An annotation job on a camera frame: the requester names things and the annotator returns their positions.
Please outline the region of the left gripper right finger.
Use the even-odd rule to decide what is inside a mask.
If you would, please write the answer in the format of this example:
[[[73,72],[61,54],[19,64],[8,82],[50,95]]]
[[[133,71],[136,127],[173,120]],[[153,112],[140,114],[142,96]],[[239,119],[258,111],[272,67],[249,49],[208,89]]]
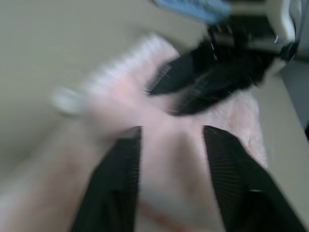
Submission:
[[[226,232],[307,232],[271,175],[229,132],[204,126],[211,181]]]

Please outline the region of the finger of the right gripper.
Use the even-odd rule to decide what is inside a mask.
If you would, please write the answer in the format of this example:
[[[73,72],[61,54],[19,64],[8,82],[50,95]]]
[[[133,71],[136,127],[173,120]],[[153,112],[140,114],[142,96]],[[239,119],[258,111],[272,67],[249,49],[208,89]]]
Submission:
[[[174,116],[194,115],[225,100],[237,91],[263,81],[265,69],[255,64],[220,65],[202,76],[173,106]]]
[[[177,92],[194,82],[196,76],[212,64],[213,52],[211,50],[191,50],[160,66],[144,91],[149,95]]]

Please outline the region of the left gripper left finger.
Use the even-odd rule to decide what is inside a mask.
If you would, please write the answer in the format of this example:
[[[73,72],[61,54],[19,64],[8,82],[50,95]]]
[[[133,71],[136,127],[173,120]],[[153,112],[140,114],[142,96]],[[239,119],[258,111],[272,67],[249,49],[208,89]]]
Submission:
[[[70,232],[134,232],[142,128],[121,134],[89,180]]]

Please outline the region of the pink towel with embroidered logo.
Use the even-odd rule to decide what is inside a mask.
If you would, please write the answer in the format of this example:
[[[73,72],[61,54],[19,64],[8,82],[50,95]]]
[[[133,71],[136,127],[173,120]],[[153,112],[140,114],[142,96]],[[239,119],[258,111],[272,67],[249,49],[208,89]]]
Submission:
[[[144,37],[96,72],[81,94],[62,91],[83,110],[57,130],[0,184],[0,232],[69,232],[93,172],[118,136],[142,126],[135,232],[225,232],[212,189],[203,127],[236,135],[267,167],[259,107],[240,91],[194,116],[169,108],[179,94],[150,97],[146,84],[178,56],[164,38]]]

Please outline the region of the blue cloth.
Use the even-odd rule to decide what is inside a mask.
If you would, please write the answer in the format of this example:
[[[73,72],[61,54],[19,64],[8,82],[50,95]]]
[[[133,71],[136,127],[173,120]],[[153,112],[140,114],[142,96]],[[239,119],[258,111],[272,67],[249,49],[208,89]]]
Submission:
[[[213,25],[228,18],[231,7],[224,0],[152,0],[158,7],[191,16]]]

